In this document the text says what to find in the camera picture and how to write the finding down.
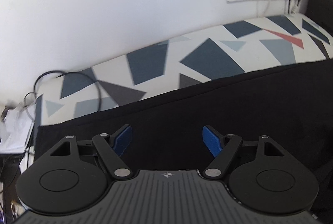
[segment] white paper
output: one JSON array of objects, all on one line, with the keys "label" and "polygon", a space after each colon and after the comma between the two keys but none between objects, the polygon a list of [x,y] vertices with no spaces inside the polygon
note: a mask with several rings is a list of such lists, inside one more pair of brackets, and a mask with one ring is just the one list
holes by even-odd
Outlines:
[{"label": "white paper", "polygon": [[[29,114],[34,118],[35,105],[28,108]],[[5,119],[5,128],[2,126],[0,131],[6,131],[1,136],[7,136],[7,139],[1,139],[0,153],[23,153],[28,144],[34,121],[29,117],[26,110],[15,108],[7,113]]]}]

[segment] black cloth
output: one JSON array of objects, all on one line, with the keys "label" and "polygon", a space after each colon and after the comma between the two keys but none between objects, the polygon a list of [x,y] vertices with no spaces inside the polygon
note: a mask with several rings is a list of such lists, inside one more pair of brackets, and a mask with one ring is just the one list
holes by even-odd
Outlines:
[{"label": "black cloth", "polygon": [[333,220],[333,60],[221,78],[39,128],[36,158],[66,135],[79,140],[133,127],[122,156],[133,170],[203,170],[213,156],[202,127],[244,140],[269,135],[317,177],[313,211]]}]

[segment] red object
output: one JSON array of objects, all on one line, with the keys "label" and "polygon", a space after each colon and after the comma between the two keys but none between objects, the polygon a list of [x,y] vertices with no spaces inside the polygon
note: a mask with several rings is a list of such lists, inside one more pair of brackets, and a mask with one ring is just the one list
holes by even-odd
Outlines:
[{"label": "red object", "polygon": [[279,36],[297,46],[299,46],[300,48],[303,48],[304,49],[304,46],[303,46],[303,41],[301,39],[298,39],[296,37],[292,37],[292,36],[289,36],[289,35],[285,35],[285,34],[282,34],[282,33],[279,33],[279,32],[276,32],[276,31],[272,31],[272,30],[269,30],[269,29],[265,29],[266,31],[269,31],[270,33],[273,33],[275,34],[276,36]]}]

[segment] light blue triangle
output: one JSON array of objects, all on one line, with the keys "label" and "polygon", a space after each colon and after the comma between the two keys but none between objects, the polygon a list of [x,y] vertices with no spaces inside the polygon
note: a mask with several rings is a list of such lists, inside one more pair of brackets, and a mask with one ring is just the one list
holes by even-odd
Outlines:
[{"label": "light blue triangle", "polygon": [[284,39],[260,40],[281,65],[296,63],[291,42]]},{"label": "light blue triangle", "polygon": [[56,113],[59,109],[61,109],[64,106],[62,104],[51,102],[51,101],[48,101],[48,100],[45,101],[45,105],[46,105],[47,115],[49,117],[51,115],[53,115],[54,113]]},{"label": "light blue triangle", "polygon": [[182,41],[189,41],[191,40],[190,38],[187,38],[185,36],[179,36],[179,37],[174,37],[172,39],[169,40],[170,43],[174,43],[174,42],[182,42]]},{"label": "light blue triangle", "polygon": [[239,51],[243,45],[246,44],[246,42],[242,41],[220,41],[222,44],[225,44],[226,46],[230,47],[234,51]]}]

